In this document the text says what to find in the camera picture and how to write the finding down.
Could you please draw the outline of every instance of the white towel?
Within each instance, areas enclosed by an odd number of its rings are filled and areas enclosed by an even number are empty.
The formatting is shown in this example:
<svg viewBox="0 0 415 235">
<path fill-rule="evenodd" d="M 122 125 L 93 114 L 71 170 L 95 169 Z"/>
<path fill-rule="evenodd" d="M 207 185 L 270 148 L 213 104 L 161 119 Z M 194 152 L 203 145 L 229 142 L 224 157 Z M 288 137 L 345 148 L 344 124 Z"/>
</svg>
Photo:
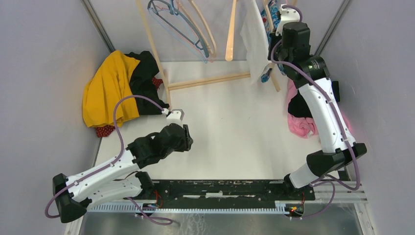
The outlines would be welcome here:
<svg viewBox="0 0 415 235">
<path fill-rule="evenodd" d="M 256 82 L 269 69 L 268 38 L 262 17 L 255 0 L 248 0 L 247 14 L 241 30 L 242 40 L 247 50 L 247 61 L 251 72 L 251 84 Z"/>
</svg>

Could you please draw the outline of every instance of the yellow shirt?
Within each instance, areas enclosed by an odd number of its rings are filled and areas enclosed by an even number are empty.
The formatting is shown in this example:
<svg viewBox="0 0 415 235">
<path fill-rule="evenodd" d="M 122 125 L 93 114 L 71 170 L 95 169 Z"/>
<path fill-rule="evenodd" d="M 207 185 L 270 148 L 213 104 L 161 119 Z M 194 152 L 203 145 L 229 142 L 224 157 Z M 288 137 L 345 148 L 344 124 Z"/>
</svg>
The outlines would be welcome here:
<svg viewBox="0 0 415 235">
<path fill-rule="evenodd" d="M 105 59 L 84 89 L 82 116 L 88 127 L 114 125 L 114 107 L 119 100 L 132 95 L 129 82 L 139 62 L 119 50 Z M 138 116 L 136 100 L 130 98 L 118 106 L 116 122 L 121 126 L 123 122 Z"/>
</svg>

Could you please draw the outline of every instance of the red wire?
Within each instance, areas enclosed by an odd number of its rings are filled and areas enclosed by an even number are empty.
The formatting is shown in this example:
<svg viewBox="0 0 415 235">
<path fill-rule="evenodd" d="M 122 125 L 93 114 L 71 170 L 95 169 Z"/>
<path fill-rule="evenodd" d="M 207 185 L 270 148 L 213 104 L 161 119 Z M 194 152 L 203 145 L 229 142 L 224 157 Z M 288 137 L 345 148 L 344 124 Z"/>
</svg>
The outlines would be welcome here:
<svg viewBox="0 0 415 235">
<path fill-rule="evenodd" d="M 158 205 L 159 202 L 159 198 L 161 199 L 159 208 L 161 208 L 163 206 L 163 198 L 161 197 L 161 195 L 157 192 L 157 190 L 154 191 L 156 193 L 156 205 Z"/>
</svg>

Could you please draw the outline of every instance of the red patterned fabric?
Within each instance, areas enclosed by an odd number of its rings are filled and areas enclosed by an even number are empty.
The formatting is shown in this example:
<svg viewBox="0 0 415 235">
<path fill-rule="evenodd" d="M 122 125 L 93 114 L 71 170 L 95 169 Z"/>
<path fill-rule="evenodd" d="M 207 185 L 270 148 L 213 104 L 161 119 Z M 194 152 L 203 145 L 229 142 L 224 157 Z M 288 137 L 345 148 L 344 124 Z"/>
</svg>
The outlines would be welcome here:
<svg viewBox="0 0 415 235">
<path fill-rule="evenodd" d="M 153 77 L 153 84 L 156 86 L 157 90 L 159 89 L 159 86 L 163 83 L 163 79 L 157 79 Z"/>
<path fill-rule="evenodd" d="M 96 127 L 96 136 L 98 137 L 107 137 L 115 130 L 114 126 L 106 125 L 103 127 Z"/>
</svg>

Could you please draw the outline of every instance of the blue hanger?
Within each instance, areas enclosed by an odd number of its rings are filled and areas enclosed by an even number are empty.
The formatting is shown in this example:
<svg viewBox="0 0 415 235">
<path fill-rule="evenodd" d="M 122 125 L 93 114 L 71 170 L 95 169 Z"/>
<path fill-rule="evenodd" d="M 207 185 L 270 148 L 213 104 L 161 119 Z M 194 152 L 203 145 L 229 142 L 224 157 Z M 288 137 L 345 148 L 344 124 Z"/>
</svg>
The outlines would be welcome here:
<svg viewBox="0 0 415 235">
<path fill-rule="evenodd" d="M 154 3 L 155 1 L 158 1 L 158 2 L 161 2 L 161 3 L 165 4 L 167 6 L 167 9 L 168 10 L 165 10 L 165 9 L 158 10 L 156 8 L 155 3 Z M 202 54 L 204 54 L 204 58 L 202 58 L 202 60 L 205 61 L 205 62 L 207 62 L 206 58 L 209 57 L 209 52 L 208 52 L 208 47 L 206 45 L 206 42 L 202 38 L 201 33 L 198 31 L 198 29 L 195 27 L 195 25 L 193 25 L 192 22 L 190 22 L 190 20 L 182 12 L 180 12 L 177 8 L 174 7 L 174 0 L 170 0 L 170 4 L 167 3 L 167 2 L 165 2 L 165 1 L 163 1 L 163 0 L 150 0 L 149 3 L 148 3 L 147 9 L 149 10 L 150 13 L 153 12 L 156 16 L 158 16 L 165 23 L 167 23 L 172 29 L 174 29 L 182 37 L 184 37 L 187 41 L 189 41 L 191 44 L 193 44 L 198 50 L 202 51 L 203 52 Z M 188 38 L 185 34 L 183 34 L 180 30 L 178 30 L 174 25 L 172 25 L 169 21 L 167 21 L 163 16 L 161 16 L 159 14 L 159 12 L 162 12 L 162 11 L 168 11 L 171 15 L 177 16 L 177 17 L 181 18 L 182 20 L 184 20 L 184 23 L 187 24 L 188 26 L 190 26 L 191 30 L 193 30 L 195 32 L 198 40 L 194 42 L 190 38 Z M 164 25 L 162 24 L 162 22 L 160 22 L 156 18 L 155 18 L 155 20 L 164 29 L 166 29 L 170 34 L 172 34 L 170 32 L 170 30 L 168 30 L 166 27 L 164 27 Z M 182 44 L 184 44 L 188 49 L 192 50 L 192 48 L 189 48 L 188 45 L 185 42 L 183 42 L 180 38 L 176 37 L 173 34 L 172 34 L 172 36 L 174 36 L 177 40 L 179 40 Z"/>
</svg>

